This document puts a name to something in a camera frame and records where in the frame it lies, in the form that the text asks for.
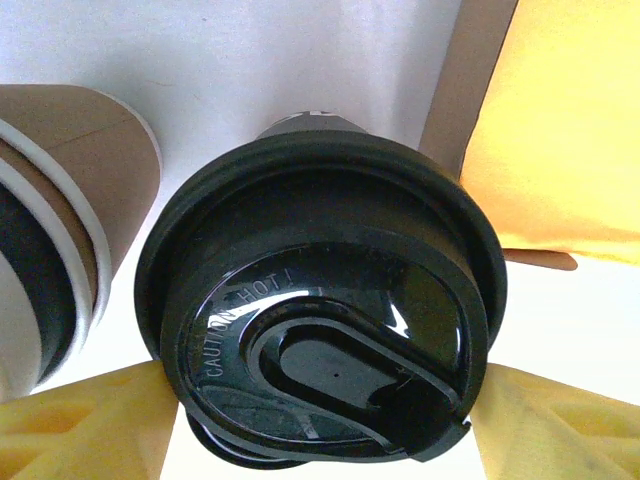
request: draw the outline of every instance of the disposable coffee cup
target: disposable coffee cup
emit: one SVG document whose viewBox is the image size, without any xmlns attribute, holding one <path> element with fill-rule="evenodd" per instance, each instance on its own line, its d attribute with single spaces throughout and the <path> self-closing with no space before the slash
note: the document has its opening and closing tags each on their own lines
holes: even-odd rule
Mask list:
<svg viewBox="0 0 640 480">
<path fill-rule="evenodd" d="M 15 207 L 5 213 L 18 215 L 21 228 L 39 240 L 34 245 L 48 252 L 41 261 L 58 278 L 55 288 L 36 285 L 33 272 L 17 265 L 23 257 L 15 251 L 7 257 L 39 326 L 36 383 L 79 351 L 104 313 L 113 275 L 156 197 L 160 170 L 151 129 L 119 100 L 83 87 L 0 86 L 0 184 L 6 205 Z M 55 315 L 42 308 L 43 297 L 56 306 Z M 13 323 L 9 317 L 0 321 Z M 5 397 L 24 395 L 34 385 L 5 386 L 13 392 Z"/>
<path fill-rule="evenodd" d="M 452 448 L 506 301 L 495 232 L 406 146 L 302 112 L 171 198 L 135 280 L 196 438 L 244 467 Z"/>
</svg>

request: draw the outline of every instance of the brown paper cup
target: brown paper cup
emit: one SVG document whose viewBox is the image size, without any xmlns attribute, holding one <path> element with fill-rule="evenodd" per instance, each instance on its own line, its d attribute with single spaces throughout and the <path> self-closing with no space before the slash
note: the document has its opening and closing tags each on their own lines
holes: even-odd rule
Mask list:
<svg viewBox="0 0 640 480">
<path fill-rule="evenodd" d="M 49 153 L 80 188 L 122 263 L 160 183 L 146 124 L 120 102 L 83 87 L 0 86 L 0 118 Z"/>
<path fill-rule="evenodd" d="M 56 302 L 71 306 L 71 315 L 75 308 L 75 330 L 73 321 L 45 320 L 44 310 L 38 317 L 43 341 L 57 349 L 51 363 L 45 362 L 43 381 L 79 350 L 104 312 L 113 274 L 155 200 L 160 155 L 139 115 L 82 87 L 0 85 L 0 119 L 5 187 L 32 192 L 28 198 L 34 199 L 29 201 L 40 212 L 41 226 L 57 217 L 58 230 L 51 224 L 47 233 L 57 238 L 73 289 L 73 304 L 59 295 Z M 54 291 L 52 285 L 47 293 Z M 71 338 L 66 344 L 46 335 L 49 326 L 62 325 Z"/>
</svg>

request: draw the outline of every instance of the white surface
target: white surface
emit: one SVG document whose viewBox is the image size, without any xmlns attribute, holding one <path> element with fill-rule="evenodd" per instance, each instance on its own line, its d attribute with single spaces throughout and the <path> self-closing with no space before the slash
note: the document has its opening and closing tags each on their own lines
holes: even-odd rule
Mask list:
<svg viewBox="0 0 640 480">
<path fill-rule="evenodd" d="M 160 199 L 116 277 L 104 321 L 56 384 L 148 358 L 132 300 L 141 240 L 158 207 L 207 161 L 302 110 L 339 113 L 415 147 L 458 6 L 457 0 L 5 0 L 0 83 L 74 83 L 113 94 L 149 121 L 165 160 Z M 509 274 L 507 318 L 493 361 L 640 404 L 640 269 L 581 261 L 573 273 L 516 265 Z M 472 435 L 424 465 L 251 472 L 211 457 L 182 414 L 163 478 L 356 475 L 484 478 Z"/>
<path fill-rule="evenodd" d="M 0 182 L 27 207 L 47 232 L 60 255 L 71 283 L 73 300 L 76 304 L 76 328 L 62 362 L 49 372 L 49 375 L 54 375 L 67 359 L 78 354 L 87 339 L 93 312 L 89 279 L 67 227 L 33 185 L 2 158 L 0 158 Z"/>
<path fill-rule="evenodd" d="M 0 138 L 24 155 L 62 192 L 91 238 L 98 267 L 98 292 L 95 304 L 92 306 L 91 324 L 85 328 L 85 331 L 88 332 L 91 325 L 104 315 L 113 278 L 111 253 L 102 224 L 76 182 L 51 155 L 20 130 L 2 119 L 0 119 Z"/>
<path fill-rule="evenodd" d="M 0 252 L 0 403 L 28 394 L 40 375 L 36 315 L 16 272 Z"/>
</svg>

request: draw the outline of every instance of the cardboard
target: cardboard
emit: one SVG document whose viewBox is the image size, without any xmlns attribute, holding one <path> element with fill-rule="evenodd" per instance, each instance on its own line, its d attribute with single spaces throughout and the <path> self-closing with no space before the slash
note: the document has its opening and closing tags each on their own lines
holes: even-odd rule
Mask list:
<svg viewBox="0 0 640 480">
<path fill-rule="evenodd" d="M 418 150 L 456 179 L 518 0 L 463 0 Z"/>
<path fill-rule="evenodd" d="M 144 126 L 111 98 L 66 85 L 0 86 L 0 118 L 46 150 L 82 190 L 115 273 L 160 184 L 158 153 Z"/>
</svg>

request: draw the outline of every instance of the yellow padded envelope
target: yellow padded envelope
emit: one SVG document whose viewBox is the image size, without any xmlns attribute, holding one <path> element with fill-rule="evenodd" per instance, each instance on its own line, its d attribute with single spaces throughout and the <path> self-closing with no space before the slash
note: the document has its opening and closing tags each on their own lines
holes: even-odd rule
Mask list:
<svg viewBox="0 0 640 480">
<path fill-rule="evenodd" d="M 640 0 L 520 0 L 462 183 L 504 248 L 640 265 Z"/>
</svg>

